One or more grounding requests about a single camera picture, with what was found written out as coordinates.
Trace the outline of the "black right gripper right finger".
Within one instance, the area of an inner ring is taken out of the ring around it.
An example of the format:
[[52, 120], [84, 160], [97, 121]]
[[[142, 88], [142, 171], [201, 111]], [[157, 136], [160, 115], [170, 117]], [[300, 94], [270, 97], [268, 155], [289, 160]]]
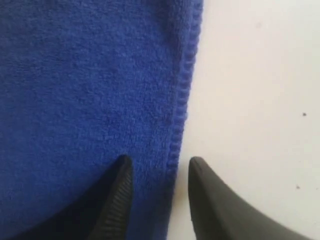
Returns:
[[188, 166], [188, 199], [198, 240], [305, 240], [239, 197], [201, 157]]

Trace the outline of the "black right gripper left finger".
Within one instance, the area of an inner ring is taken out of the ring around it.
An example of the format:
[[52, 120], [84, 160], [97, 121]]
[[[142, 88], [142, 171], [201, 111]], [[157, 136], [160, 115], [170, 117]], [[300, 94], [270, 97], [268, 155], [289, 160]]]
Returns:
[[133, 201], [133, 163], [121, 155], [78, 200], [17, 240], [124, 240]]

